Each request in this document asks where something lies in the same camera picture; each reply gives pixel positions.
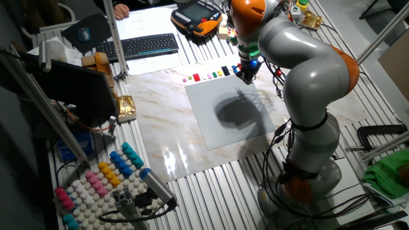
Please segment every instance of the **gold object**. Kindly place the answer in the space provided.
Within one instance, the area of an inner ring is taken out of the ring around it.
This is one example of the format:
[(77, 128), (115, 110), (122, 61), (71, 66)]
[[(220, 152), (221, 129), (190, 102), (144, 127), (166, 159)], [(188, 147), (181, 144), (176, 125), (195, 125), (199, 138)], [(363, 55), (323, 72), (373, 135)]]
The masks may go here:
[(300, 23), (300, 25), (317, 30), (320, 28), (321, 23), (321, 16), (317, 16), (313, 12), (306, 10), (304, 13), (304, 20)]
[(136, 107), (134, 99), (131, 96), (119, 96), (115, 100), (120, 108), (120, 115), (118, 116), (119, 122), (129, 121), (131, 119), (136, 119)]

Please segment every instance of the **yellow lego brick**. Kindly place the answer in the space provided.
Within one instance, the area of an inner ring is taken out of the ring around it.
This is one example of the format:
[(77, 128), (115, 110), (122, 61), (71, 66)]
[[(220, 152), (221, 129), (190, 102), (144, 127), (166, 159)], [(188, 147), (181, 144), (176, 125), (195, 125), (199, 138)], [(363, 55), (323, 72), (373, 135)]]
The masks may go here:
[(98, 168), (101, 170), (101, 169), (103, 169), (105, 166), (107, 166), (107, 163), (105, 163), (105, 162), (100, 162), (99, 164), (98, 164)]
[(106, 177), (108, 180), (112, 180), (112, 179), (114, 179), (116, 176), (115, 176), (115, 174), (114, 174), (112, 171), (109, 171), (109, 173), (107, 173), (107, 174), (105, 175), (105, 177)]
[(105, 162), (99, 163), (98, 168), (108, 179), (109, 183), (111, 183), (112, 187), (116, 188), (121, 183)]
[(110, 180), (109, 183), (111, 183), (112, 187), (116, 188), (121, 182), (120, 180), (115, 176), (114, 179)]

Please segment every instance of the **green cloth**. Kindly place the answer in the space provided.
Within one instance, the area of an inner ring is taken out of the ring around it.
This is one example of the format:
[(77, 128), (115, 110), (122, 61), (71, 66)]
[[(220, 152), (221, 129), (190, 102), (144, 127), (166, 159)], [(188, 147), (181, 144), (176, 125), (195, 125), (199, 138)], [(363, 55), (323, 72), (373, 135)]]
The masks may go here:
[(370, 167), (364, 176), (364, 181), (371, 184), (389, 199), (399, 198), (409, 192), (397, 169), (409, 162), (409, 148), (397, 151)]

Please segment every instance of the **blue lego brick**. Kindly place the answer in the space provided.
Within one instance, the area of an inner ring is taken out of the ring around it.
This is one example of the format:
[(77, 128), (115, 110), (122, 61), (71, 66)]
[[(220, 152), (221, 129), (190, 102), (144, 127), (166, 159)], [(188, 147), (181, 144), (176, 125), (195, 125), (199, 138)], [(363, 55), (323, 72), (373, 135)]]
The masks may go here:
[(75, 221), (74, 217), (71, 214), (67, 214), (63, 217), (63, 223), (69, 230), (80, 229), (77, 221)]
[(111, 160), (115, 164), (116, 168), (122, 173), (124, 178), (128, 178), (130, 175), (132, 175), (132, 170), (115, 151), (109, 154), (109, 156), (111, 157)]
[(131, 146), (127, 142), (124, 142), (122, 144), (122, 150), (128, 156), (130, 161), (136, 166), (136, 168), (141, 169), (141, 167), (144, 165), (143, 160), (139, 157), (139, 155), (131, 148)]

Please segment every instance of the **pink lego brick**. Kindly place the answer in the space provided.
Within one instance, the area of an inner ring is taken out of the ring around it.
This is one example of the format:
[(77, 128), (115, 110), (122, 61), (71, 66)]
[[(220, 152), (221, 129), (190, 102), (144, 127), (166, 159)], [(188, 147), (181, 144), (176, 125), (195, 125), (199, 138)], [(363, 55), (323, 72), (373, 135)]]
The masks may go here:
[(85, 177), (101, 198), (108, 194), (108, 190), (104, 186), (102, 186), (101, 181), (98, 180), (98, 178), (95, 176), (95, 174), (93, 174), (92, 171), (88, 171), (85, 174)]
[(75, 209), (75, 207), (77, 207), (74, 202), (72, 202), (72, 200), (70, 199), (70, 197), (68, 196), (68, 194), (65, 192), (65, 190), (63, 189), (63, 187), (58, 187), (54, 190), (54, 192), (56, 193), (58, 199), (63, 203), (64, 207), (68, 210), (68, 211), (72, 211), (73, 209)]

